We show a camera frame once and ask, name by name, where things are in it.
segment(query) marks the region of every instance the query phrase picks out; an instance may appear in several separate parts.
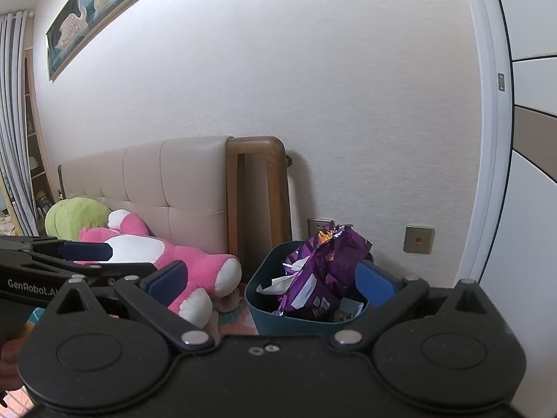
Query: circular cover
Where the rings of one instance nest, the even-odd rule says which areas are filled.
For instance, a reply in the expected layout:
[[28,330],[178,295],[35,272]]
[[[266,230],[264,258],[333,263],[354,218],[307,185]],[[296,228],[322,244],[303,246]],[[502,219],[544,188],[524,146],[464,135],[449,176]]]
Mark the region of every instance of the circular cover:
[[470,312],[398,324],[379,337],[372,358],[396,390],[436,408],[498,403],[514,394],[525,370],[513,334]]
[[55,408],[105,409],[131,400],[154,385],[169,362],[165,340],[130,320],[78,312],[45,328],[35,329],[18,366],[31,394]]

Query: green pillow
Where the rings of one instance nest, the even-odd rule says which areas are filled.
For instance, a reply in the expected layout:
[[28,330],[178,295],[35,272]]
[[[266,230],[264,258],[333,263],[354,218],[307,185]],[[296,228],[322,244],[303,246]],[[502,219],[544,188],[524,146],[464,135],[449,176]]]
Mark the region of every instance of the green pillow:
[[91,198],[62,199],[45,218],[46,233],[65,240],[79,240],[83,228],[106,228],[111,210]]

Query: pink plush toy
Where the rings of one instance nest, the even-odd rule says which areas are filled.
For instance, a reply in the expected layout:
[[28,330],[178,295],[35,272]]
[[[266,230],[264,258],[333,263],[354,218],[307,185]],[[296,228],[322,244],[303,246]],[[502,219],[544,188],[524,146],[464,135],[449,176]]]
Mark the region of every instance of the pink plush toy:
[[157,269],[175,260],[188,268],[188,285],[168,307],[199,328],[204,328],[213,309],[227,312],[238,307],[240,262],[232,255],[208,255],[193,247],[172,245],[149,236],[146,224],[127,210],[109,215],[108,228],[83,228],[82,242],[106,242],[112,247],[108,262],[151,262]]

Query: wooden bed frame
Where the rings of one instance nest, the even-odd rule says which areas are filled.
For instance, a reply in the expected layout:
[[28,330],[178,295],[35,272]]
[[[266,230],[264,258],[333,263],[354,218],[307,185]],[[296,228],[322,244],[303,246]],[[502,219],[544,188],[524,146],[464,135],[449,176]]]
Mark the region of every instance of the wooden bed frame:
[[[226,145],[226,201],[228,252],[244,266],[244,179],[246,154],[261,154],[267,165],[271,245],[276,247],[292,240],[290,198],[286,168],[291,163],[281,140],[274,136],[230,138]],[[60,193],[66,198],[62,165],[58,165]],[[243,280],[253,272],[243,269]]]

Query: gray curtain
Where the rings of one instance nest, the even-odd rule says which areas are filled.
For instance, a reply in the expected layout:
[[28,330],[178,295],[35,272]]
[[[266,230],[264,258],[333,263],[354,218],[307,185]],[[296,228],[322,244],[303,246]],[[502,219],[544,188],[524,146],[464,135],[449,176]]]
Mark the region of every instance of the gray curtain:
[[0,16],[0,170],[23,235],[38,235],[22,82],[26,20],[27,11]]

